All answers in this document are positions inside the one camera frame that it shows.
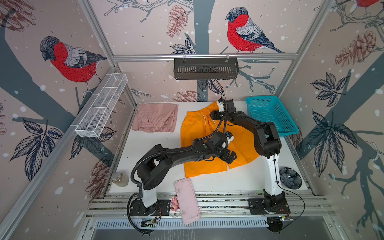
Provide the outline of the teal plastic basket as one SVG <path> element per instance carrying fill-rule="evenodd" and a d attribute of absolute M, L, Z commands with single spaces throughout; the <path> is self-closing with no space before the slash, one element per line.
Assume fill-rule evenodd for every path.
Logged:
<path fill-rule="evenodd" d="M 276 96 L 255 96 L 245 99 L 248 115 L 261 122 L 273 122 L 280 137 L 299 133 L 299 128 Z"/>

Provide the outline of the pink shorts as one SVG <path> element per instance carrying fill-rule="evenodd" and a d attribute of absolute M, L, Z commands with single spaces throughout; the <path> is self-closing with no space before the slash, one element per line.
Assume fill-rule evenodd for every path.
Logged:
<path fill-rule="evenodd" d="M 173 133 L 176 128 L 178 105 L 169 103 L 139 104 L 132 131 Z"/>

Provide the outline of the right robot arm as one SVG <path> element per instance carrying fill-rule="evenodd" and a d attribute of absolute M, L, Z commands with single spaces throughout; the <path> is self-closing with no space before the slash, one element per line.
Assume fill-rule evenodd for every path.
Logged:
<path fill-rule="evenodd" d="M 233 100 L 219 99 L 219 109 L 210 113 L 212 120 L 225 118 L 233 125 L 241 126 L 254 136 L 254 149 L 263 157 L 265 164 L 264 209 L 274 214 L 286 205 L 284 190 L 280 187 L 278 166 L 282 143 L 273 122 L 261 122 L 237 111 Z"/>

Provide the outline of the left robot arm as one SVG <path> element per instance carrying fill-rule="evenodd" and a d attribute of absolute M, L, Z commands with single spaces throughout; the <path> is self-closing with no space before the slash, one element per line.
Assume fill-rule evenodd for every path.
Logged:
<path fill-rule="evenodd" d="M 156 187 L 164 180 L 169 170 L 189 162 L 213 161 L 219 158 L 231 164 L 237 159 L 234 151 L 228 149 L 234 140 L 230 132 L 214 132 L 201 139 L 195 139 L 192 145 L 182 148 L 152 147 L 133 167 L 131 182 L 138 189 L 138 198 L 145 208 L 157 206 Z"/>

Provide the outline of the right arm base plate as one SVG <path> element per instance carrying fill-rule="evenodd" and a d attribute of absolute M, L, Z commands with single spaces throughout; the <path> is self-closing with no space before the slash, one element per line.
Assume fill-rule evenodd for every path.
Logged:
<path fill-rule="evenodd" d="M 291 210 L 286 200 L 270 202 L 260 198 L 247 200 L 251 215 L 290 215 Z"/>

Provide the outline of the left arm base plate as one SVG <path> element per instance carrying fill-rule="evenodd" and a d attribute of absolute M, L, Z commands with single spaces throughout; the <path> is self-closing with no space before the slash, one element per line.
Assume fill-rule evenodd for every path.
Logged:
<path fill-rule="evenodd" d="M 128 207 L 128 213 L 132 217 L 146 216 L 169 216 L 171 210 L 171 200 L 157 200 L 157 202 L 146 208 L 141 199 L 132 200 Z"/>

